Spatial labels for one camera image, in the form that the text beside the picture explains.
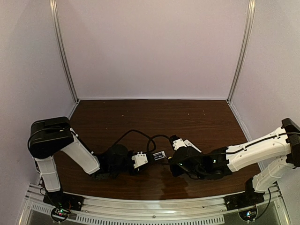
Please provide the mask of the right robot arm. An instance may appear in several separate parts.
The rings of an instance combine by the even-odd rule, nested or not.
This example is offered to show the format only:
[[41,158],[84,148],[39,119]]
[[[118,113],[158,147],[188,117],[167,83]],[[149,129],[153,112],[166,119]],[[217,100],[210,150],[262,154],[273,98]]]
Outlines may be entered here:
[[257,162],[273,158],[267,168],[250,178],[254,193],[267,189],[287,172],[300,166],[300,127],[290,118],[268,135],[240,145],[201,153],[188,140],[173,136],[173,156],[168,158],[172,175],[187,174],[194,180],[218,180]]

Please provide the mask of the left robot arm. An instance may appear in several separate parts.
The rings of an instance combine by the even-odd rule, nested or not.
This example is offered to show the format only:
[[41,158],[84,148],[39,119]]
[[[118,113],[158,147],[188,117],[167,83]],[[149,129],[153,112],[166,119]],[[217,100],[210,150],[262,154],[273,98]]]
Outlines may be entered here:
[[72,129],[67,117],[33,122],[27,147],[44,182],[45,195],[53,203],[65,199],[54,160],[57,152],[65,153],[96,180],[115,179],[126,172],[135,175],[154,162],[150,151],[129,151],[117,142],[104,153],[93,153]]

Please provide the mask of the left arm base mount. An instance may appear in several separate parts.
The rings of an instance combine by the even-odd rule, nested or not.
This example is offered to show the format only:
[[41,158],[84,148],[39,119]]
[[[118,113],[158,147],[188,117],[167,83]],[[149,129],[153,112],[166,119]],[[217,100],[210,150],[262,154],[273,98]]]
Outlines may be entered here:
[[82,209],[83,196],[64,193],[62,188],[56,192],[49,192],[46,190],[43,180],[40,194],[44,196],[43,203],[53,206],[50,216],[55,223],[65,222],[71,216],[72,211],[81,211]]

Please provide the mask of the white remote control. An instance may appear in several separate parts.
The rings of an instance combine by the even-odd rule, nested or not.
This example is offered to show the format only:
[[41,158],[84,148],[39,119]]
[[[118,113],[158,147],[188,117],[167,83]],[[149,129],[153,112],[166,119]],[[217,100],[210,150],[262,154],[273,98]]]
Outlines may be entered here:
[[155,161],[166,158],[166,154],[164,151],[153,153],[152,156]]

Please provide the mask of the white battery cover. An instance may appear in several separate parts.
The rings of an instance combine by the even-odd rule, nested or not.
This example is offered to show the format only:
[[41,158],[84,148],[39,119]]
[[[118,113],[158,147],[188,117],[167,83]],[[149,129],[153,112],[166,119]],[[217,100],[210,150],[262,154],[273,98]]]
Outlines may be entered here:
[[188,139],[186,139],[184,141],[185,145],[188,146],[188,147],[192,147],[194,148],[195,150],[197,150],[198,152],[202,153],[202,151],[200,149],[198,149],[194,144],[192,144]]

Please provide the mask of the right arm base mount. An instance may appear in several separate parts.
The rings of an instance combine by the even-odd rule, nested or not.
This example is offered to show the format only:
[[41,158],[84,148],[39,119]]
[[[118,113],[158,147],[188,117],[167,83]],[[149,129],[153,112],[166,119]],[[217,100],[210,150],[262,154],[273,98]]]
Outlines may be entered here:
[[253,178],[250,178],[245,183],[245,191],[239,194],[227,195],[224,197],[225,206],[228,211],[239,210],[240,219],[247,222],[255,222],[260,219],[270,205],[271,192],[268,188],[269,201],[265,209],[258,214],[257,204],[264,202],[264,193],[258,193],[253,187]]

